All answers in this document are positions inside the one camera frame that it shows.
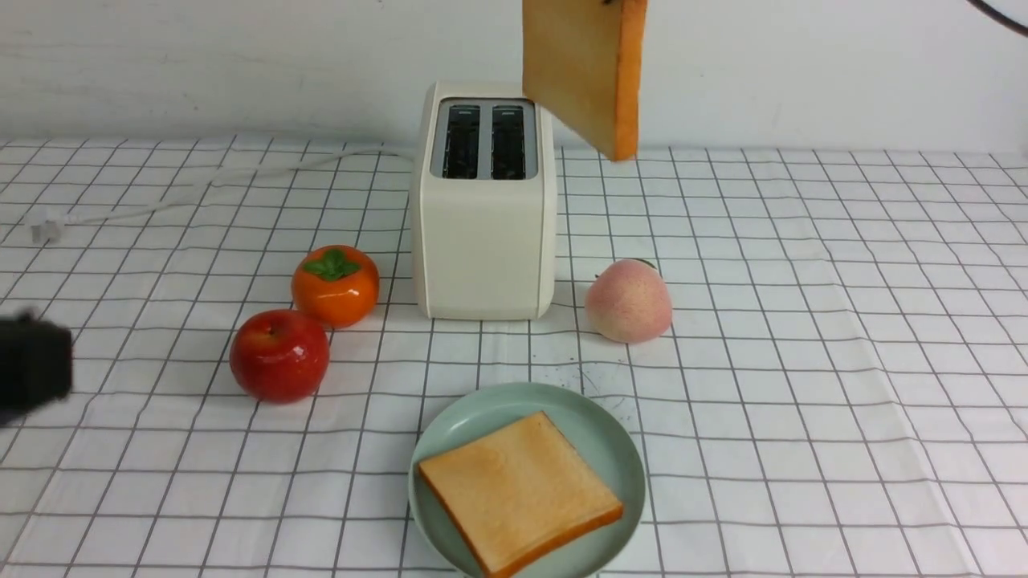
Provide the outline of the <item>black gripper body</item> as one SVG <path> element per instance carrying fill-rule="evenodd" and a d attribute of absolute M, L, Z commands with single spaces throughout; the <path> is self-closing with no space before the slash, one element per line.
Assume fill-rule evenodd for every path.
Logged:
<path fill-rule="evenodd" d="M 72 330 L 33 310 L 1 318 L 1 425 L 9 425 L 73 391 Z"/>

